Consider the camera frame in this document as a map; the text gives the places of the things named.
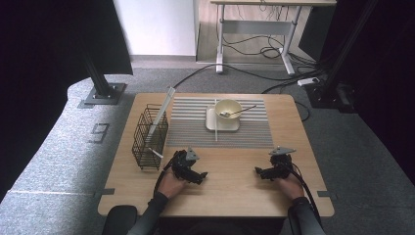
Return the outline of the person's left hand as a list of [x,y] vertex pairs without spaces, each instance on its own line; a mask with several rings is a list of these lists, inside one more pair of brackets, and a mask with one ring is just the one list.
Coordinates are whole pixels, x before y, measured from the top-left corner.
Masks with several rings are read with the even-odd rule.
[[184,179],[177,178],[169,168],[163,175],[158,192],[164,194],[168,199],[177,196],[187,185],[187,181]]

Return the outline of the person's right hand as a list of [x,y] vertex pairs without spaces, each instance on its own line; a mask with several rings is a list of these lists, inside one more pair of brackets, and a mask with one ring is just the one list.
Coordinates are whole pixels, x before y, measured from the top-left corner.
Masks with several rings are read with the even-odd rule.
[[278,179],[276,184],[282,193],[290,200],[304,196],[302,186],[296,179]]

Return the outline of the black curtain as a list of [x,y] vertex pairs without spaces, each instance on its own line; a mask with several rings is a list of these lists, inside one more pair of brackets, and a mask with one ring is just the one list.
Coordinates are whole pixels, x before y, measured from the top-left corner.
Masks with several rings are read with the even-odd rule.
[[0,0],[0,194],[61,115],[68,89],[132,68],[113,0]]
[[382,0],[373,29],[379,63],[354,111],[415,184],[415,0]]

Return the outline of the black wire basket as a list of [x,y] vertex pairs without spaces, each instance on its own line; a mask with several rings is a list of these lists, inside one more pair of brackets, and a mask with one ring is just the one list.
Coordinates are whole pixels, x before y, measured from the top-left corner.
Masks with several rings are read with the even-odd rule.
[[162,154],[166,134],[168,131],[166,113],[163,114],[159,125],[153,135],[152,141],[150,143],[145,141],[149,132],[150,125],[156,118],[160,107],[161,105],[148,104],[143,113],[140,115],[133,134],[133,145],[131,152],[136,160],[136,163],[141,169],[159,169],[161,166],[161,159],[153,154],[148,148],[152,148]]

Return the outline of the grey tape floor marking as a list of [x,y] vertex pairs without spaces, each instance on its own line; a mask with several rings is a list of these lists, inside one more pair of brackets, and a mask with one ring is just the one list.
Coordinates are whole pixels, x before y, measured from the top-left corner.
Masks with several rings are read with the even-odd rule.
[[88,139],[88,143],[102,144],[108,134],[110,125],[108,123],[95,123]]

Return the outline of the person's left leg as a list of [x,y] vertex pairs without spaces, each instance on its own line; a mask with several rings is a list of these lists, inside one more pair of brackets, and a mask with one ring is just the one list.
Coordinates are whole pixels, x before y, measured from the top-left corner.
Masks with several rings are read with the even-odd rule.
[[126,235],[136,219],[137,209],[134,206],[115,206],[107,215],[102,235]]

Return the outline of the grey striped placemat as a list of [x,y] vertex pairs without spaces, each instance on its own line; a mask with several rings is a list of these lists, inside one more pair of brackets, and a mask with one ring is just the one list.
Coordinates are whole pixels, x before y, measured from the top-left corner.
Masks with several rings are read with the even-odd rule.
[[237,99],[242,108],[256,105],[241,113],[237,131],[217,131],[206,128],[206,110],[214,105],[211,97],[176,97],[174,99],[166,145],[195,148],[272,149],[273,139],[265,104],[262,99]]

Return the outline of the cream bowl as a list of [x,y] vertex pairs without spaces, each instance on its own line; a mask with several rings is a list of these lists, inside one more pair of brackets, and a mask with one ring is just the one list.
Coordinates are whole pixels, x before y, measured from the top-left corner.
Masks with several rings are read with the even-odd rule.
[[[242,105],[232,99],[224,99],[218,101],[214,106],[217,120],[221,123],[232,123],[239,119],[241,115]],[[222,113],[228,113],[229,117],[224,117]]]

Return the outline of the black metal stand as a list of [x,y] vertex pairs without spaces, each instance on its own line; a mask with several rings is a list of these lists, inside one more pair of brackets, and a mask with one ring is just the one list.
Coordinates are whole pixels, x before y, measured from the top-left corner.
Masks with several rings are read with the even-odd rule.
[[318,109],[354,111],[379,63],[376,23],[382,0],[337,0],[324,38],[319,63],[326,79],[306,87],[311,105]]
[[81,52],[86,71],[94,85],[83,104],[87,106],[116,105],[126,84],[108,82],[105,75],[96,66],[90,53],[85,48],[82,48]]

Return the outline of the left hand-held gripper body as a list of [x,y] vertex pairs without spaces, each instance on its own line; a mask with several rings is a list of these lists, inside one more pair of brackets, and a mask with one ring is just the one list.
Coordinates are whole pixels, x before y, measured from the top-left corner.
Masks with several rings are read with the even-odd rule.
[[191,148],[176,151],[172,158],[171,168],[178,178],[192,177],[191,166],[199,159]]

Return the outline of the cream square plate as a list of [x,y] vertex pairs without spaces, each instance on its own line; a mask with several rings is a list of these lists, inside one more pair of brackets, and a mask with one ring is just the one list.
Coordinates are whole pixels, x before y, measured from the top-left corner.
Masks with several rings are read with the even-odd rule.
[[220,117],[214,109],[214,106],[208,106],[206,110],[206,128],[217,131],[237,131],[240,127],[238,118],[227,119]]

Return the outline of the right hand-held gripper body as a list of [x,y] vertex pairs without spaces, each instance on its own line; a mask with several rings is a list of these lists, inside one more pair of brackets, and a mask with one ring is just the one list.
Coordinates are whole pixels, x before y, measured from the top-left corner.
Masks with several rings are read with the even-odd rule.
[[273,165],[272,178],[287,178],[294,170],[291,157],[294,151],[295,149],[278,146],[269,153]]

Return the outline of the metal spoon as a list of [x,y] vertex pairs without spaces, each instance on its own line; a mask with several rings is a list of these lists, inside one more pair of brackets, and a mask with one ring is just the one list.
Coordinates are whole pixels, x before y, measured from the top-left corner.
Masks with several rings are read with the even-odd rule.
[[233,115],[235,115],[235,114],[242,113],[242,112],[244,112],[244,111],[247,111],[247,110],[253,109],[253,108],[255,108],[255,107],[256,107],[256,105],[253,105],[253,106],[251,106],[251,107],[248,107],[248,108],[242,109],[242,110],[237,111],[237,112],[234,112],[234,113],[229,113],[229,112],[221,112],[221,113],[219,114],[219,116],[220,116],[220,117],[222,117],[222,118],[230,118],[231,116],[233,116]]

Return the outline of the white standing desk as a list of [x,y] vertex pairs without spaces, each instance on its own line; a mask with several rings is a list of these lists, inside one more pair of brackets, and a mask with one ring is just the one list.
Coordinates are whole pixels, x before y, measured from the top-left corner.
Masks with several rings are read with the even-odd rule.
[[[215,70],[223,73],[224,40],[223,34],[252,34],[252,35],[281,35],[286,41],[278,49],[280,58],[288,75],[295,70],[289,57],[290,46],[296,31],[300,12],[303,7],[330,7],[337,4],[336,0],[209,0],[218,7],[218,44],[216,48]],[[282,6],[295,7],[296,11],[291,21],[245,21],[226,20],[225,7],[231,5],[242,6]]]

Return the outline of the white power strip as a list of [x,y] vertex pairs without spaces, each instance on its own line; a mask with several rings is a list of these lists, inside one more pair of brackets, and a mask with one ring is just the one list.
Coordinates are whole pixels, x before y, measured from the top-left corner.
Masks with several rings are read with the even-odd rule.
[[305,86],[309,84],[317,84],[320,82],[318,77],[310,77],[298,80],[298,86]]

